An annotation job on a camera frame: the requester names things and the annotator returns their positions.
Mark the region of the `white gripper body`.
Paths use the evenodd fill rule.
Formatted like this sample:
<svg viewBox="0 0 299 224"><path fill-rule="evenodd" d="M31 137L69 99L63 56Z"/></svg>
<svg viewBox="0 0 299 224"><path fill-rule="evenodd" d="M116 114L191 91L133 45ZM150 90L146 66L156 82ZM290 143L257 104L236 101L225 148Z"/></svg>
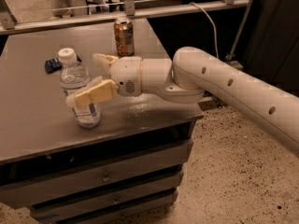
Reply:
<svg viewBox="0 0 299 224"><path fill-rule="evenodd" d="M122 57L110 66L111 78L118 85L121 96L141 94L140 57Z"/></svg>

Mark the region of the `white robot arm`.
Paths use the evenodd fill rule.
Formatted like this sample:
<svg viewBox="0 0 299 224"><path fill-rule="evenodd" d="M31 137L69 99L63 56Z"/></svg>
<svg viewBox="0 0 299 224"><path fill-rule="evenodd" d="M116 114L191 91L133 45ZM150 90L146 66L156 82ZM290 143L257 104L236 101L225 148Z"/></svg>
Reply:
<svg viewBox="0 0 299 224"><path fill-rule="evenodd" d="M66 98L70 107L103 103L115 95L155 94L162 99L190 104L205 91L246 116L299 157L299 98L252 77L207 52L178 49L173 59L122 57L95 53L107 79L97 77Z"/></svg>

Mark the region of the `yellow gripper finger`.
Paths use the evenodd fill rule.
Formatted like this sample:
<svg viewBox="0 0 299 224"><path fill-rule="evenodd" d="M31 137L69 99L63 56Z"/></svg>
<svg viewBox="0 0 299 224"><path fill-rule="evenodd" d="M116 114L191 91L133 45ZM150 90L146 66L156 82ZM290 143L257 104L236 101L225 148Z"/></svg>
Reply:
<svg viewBox="0 0 299 224"><path fill-rule="evenodd" d="M96 77L85 87L68 95L65 102L69 107L83 107L108 101L117 93L118 86L112 79Z"/></svg>
<svg viewBox="0 0 299 224"><path fill-rule="evenodd" d="M105 73L109 72L110 66L118 60L117 56L106 55L101 53L94 53L93 61L99 66Z"/></svg>

